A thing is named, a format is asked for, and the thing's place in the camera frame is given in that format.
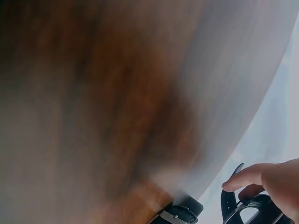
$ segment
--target blurry brown object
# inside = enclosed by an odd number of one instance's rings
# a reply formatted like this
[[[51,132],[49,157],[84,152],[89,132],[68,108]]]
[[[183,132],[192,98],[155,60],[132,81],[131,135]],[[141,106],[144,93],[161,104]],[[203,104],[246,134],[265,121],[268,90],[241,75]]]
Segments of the blurry brown object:
[[[144,224],[199,197],[255,115],[298,0],[5,0],[0,223]]]

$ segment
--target white surface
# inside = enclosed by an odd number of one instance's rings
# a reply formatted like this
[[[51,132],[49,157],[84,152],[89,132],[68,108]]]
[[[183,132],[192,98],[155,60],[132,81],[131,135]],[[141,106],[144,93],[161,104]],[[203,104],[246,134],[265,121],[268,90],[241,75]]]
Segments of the white surface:
[[[204,211],[199,224],[222,223],[221,186],[242,162],[299,158],[299,19],[277,74],[237,148],[199,201]]]

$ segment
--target finger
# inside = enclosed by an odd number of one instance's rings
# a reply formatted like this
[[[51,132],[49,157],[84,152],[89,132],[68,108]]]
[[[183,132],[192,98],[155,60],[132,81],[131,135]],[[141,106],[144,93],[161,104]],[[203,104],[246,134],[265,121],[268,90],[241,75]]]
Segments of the finger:
[[[244,203],[246,200],[254,198],[264,190],[265,189],[261,185],[251,184],[239,193],[239,199]]]
[[[273,164],[261,163],[255,164],[241,170],[233,175],[228,181],[223,184],[223,189],[228,192],[235,191],[243,186],[251,184],[262,185],[262,173],[270,169]]]

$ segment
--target wooden surface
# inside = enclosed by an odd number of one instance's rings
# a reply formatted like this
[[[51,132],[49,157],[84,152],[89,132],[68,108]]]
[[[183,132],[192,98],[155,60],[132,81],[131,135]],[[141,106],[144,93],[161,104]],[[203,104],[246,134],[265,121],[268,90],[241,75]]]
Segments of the wooden surface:
[[[271,84],[297,0],[4,0],[0,220],[144,224],[199,197]]]

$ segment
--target hand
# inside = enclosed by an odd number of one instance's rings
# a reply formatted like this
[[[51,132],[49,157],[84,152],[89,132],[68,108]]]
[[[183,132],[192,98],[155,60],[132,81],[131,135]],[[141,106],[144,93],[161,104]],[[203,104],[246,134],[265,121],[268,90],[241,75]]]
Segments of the hand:
[[[299,224],[299,159],[280,164],[256,164],[233,175],[223,184],[228,192],[243,186],[239,198],[253,198],[266,190],[282,212]]]

